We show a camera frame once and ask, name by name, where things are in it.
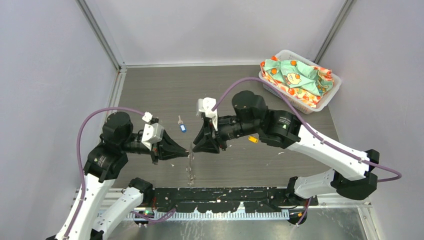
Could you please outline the blue capped key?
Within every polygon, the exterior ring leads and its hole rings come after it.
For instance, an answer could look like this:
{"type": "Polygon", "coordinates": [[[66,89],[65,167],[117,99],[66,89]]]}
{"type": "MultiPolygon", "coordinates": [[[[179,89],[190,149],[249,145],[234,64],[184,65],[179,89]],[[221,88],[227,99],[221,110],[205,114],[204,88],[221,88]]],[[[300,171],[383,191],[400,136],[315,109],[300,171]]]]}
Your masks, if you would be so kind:
{"type": "Polygon", "coordinates": [[[181,119],[181,116],[180,116],[180,115],[178,116],[178,121],[177,121],[177,123],[178,123],[178,125],[179,125],[179,128],[180,128],[181,132],[182,132],[182,133],[186,133],[186,132],[187,132],[187,128],[186,128],[186,126],[185,126],[185,124],[184,124],[183,120],[181,119]]]}

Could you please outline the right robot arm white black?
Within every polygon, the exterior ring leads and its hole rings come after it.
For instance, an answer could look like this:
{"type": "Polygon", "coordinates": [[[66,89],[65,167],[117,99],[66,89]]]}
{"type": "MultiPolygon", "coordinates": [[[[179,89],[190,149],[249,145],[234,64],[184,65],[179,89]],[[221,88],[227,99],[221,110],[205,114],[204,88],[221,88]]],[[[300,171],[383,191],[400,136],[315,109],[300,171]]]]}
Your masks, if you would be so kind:
{"type": "Polygon", "coordinates": [[[233,96],[234,115],[219,116],[214,108],[216,102],[210,97],[197,101],[197,114],[203,124],[193,141],[193,152],[218,154],[227,148],[229,140],[257,134],[259,141],[268,146],[302,153],[329,167],[320,174],[290,178],[285,198],[291,205],[331,193],[364,200],[377,189],[373,169],[379,161],[378,151],[357,151],[320,136],[294,114],[269,109],[262,96],[249,90],[233,96]]]}

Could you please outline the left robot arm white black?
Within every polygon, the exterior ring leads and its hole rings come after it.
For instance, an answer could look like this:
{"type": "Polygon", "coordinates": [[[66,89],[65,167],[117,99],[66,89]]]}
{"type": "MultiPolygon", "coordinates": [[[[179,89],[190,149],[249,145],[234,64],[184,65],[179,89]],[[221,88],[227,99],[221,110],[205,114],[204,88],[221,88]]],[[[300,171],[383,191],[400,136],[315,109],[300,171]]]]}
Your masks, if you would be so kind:
{"type": "Polygon", "coordinates": [[[131,211],[153,202],[153,185],[136,177],[100,213],[104,198],[128,162],[128,154],[148,155],[154,164],[189,155],[151,113],[139,113],[145,125],[134,132],[130,108],[108,107],[106,111],[109,115],[102,126],[100,142],[89,152],[86,162],[78,161],[80,189],[65,223],[53,236],[55,240],[106,240],[131,211]]]}

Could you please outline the colourful printed cloth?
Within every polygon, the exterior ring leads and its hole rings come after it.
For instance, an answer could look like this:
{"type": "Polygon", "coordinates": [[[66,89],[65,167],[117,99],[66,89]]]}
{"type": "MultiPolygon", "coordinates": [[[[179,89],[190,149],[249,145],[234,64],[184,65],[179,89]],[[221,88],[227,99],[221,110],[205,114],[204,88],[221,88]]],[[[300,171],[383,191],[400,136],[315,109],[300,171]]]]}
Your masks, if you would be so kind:
{"type": "Polygon", "coordinates": [[[298,60],[280,60],[273,56],[262,61],[260,69],[266,81],[312,108],[316,108],[334,86],[330,69],[298,60]]]}

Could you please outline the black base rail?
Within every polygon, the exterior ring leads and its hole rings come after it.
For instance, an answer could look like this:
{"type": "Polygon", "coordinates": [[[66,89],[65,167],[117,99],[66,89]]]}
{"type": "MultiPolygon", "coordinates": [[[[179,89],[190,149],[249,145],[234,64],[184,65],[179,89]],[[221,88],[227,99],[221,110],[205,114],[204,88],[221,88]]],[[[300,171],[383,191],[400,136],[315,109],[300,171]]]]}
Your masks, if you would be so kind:
{"type": "Polygon", "coordinates": [[[234,213],[244,207],[246,213],[276,213],[282,209],[305,207],[308,201],[288,198],[285,188],[265,187],[156,187],[142,202],[160,212],[234,213]]]}

